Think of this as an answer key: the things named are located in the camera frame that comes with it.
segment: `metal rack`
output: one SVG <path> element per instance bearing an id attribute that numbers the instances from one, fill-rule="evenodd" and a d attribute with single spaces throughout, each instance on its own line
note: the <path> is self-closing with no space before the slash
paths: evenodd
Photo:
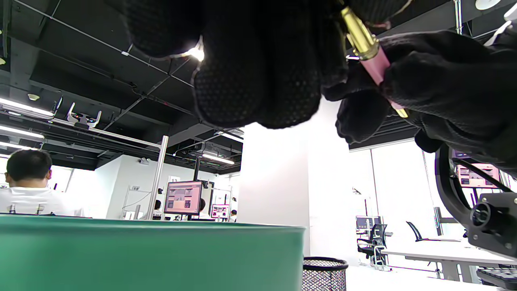
<path id="1" fill-rule="evenodd" d="M 68 122 L 65 120 L 61 120 L 61 119 L 53 119 L 52 122 L 75 127 L 74 123 Z M 161 176 L 161 173 L 163 170 L 163 161 L 165 160 L 165 152 L 167 150 L 167 143 L 169 142 L 169 137 L 164 135 L 162 137 L 161 143 L 152 143 L 152 142 L 148 142 L 145 140 L 140 140 L 140 139 L 136 139 L 136 138 L 131 138 L 131 137 L 127 137 L 127 136 L 123 136 L 123 135 L 119 135 L 119 134 L 106 132 L 104 130 L 100 130 L 100 129 L 96 129 L 96 128 L 90 128 L 87 131 L 93 132 L 96 134 L 101 134 L 101 135 L 105 135 L 105 136 L 111 136 L 111 137 L 131 141 L 131 142 L 135 142 L 135 143 L 140 143 L 140 144 L 143 144 L 148 147 L 154 147 L 154 148 L 160 149 L 160 153 L 158 155 L 158 160 L 157 160 L 157 164 L 156 164 L 155 176 L 153 179 L 153 186 L 151 187 L 151 196 L 150 196 L 150 201 L 155 201 L 156 196 L 158 195 L 158 191 L 157 191 L 158 183 L 160 181 L 160 176 Z M 147 208 L 147 215 L 146 215 L 146 217 L 143 217 L 142 219 L 150 220 L 153 216 L 153 208 L 154 208 L 154 203 L 149 203 L 149 207 Z"/>

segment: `keyboard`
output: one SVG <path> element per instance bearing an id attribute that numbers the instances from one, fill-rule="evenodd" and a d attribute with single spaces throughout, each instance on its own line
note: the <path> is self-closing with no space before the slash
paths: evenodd
<path id="1" fill-rule="evenodd" d="M 517 290 L 517 269 L 480 267 L 478 277 L 488 283 L 507 290 Z"/>

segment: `person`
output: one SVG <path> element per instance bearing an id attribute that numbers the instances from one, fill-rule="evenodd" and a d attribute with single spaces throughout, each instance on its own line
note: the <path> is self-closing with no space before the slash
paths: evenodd
<path id="1" fill-rule="evenodd" d="M 161 208 L 161 201 L 156 199 L 155 201 L 155 208 L 153 209 L 153 216 L 151 217 L 151 220 L 161 220 L 161 217 L 163 215 L 163 212 L 160 210 Z M 142 215 L 140 220 L 144 220 L 147 218 L 147 212 Z"/>
<path id="2" fill-rule="evenodd" d="M 67 202 L 64 193 L 48 188 L 52 159 L 41 150 L 19 150 L 7 161 L 5 181 L 0 189 L 0 212 L 84 216 L 83 209 Z"/>
<path id="3" fill-rule="evenodd" d="M 345 60 L 340 11 L 349 6 L 376 28 L 411 1 L 182 3 L 126 0 L 127 28 L 134 46 L 151 57 L 184 53 L 202 36 L 205 55 L 192 80 L 205 123 L 290 127 L 309 120 L 323 94 L 340 102 L 339 136 L 357 143 L 394 115 L 391 100 L 419 128 L 415 141 L 424 151 L 446 144 L 517 177 L 512 26 L 487 46 L 451 31 L 382 38 L 391 66 L 379 87 L 363 66 Z"/>
<path id="4" fill-rule="evenodd" d="M 202 212 L 206 207 L 206 202 L 203 198 L 201 198 L 201 201 L 199 203 L 199 217 L 198 219 L 213 219 L 209 214 Z M 182 221 L 186 221 L 188 219 L 188 215 L 185 215 L 182 219 Z"/>
<path id="5" fill-rule="evenodd" d="M 228 219 L 230 222 L 237 222 L 237 210 L 232 210 L 230 212 L 230 218 Z"/>

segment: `white pillar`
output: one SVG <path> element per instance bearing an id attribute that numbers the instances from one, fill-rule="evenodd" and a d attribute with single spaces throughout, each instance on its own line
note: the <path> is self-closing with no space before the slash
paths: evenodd
<path id="1" fill-rule="evenodd" d="M 291 128 L 246 126 L 239 222 L 304 226 L 305 256 L 358 263 L 348 144 L 336 133 L 339 103 L 322 99 L 313 118 Z"/>

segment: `black hair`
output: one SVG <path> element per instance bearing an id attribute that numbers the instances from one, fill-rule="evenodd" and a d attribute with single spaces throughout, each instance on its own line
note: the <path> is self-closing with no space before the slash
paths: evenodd
<path id="1" fill-rule="evenodd" d="M 47 152 L 19 150 L 7 161 L 7 173 L 14 181 L 44 179 L 52 167 L 52 159 Z"/>
<path id="2" fill-rule="evenodd" d="M 203 209 L 205 209 L 205 206 L 206 206 L 206 202 L 203 198 L 201 198 L 201 203 L 199 204 L 199 211 L 202 211 Z"/>

